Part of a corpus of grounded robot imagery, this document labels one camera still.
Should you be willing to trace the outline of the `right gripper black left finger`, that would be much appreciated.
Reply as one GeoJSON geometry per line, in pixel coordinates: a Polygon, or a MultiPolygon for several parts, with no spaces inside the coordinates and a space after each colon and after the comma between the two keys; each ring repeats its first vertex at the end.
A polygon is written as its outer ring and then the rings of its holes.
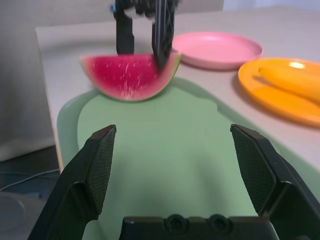
{"type": "Polygon", "coordinates": [[[102,213],[111,175],[116,126],[94,132],[64,167],[30,240],[81,240],[102,213]]]}

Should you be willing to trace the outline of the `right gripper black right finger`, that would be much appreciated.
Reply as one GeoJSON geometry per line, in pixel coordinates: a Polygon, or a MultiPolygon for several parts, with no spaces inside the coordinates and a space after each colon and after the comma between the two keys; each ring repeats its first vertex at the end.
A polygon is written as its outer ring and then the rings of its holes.
{"type": "Polygon", "coordinates": [[[255,130],[230,127],[240,174],[252,205],[280,240],[318,240],[320,203],[298,172],[255,130]]]}

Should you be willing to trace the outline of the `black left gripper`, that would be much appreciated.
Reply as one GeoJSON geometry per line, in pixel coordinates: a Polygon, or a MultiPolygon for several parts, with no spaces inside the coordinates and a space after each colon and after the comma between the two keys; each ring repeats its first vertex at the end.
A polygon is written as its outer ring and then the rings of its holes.
{"type": "Polygon", "coordinates": [[[126,14],[126,11],[135,9],[138,16],[155,17],[152,24],[151,45],[157,68],[162,70],[172,51],[175,8],[179,3],[179,0],[115,0],[109,8],[116,19],[117,54],[134,53],[133,19],[126,14]]]}

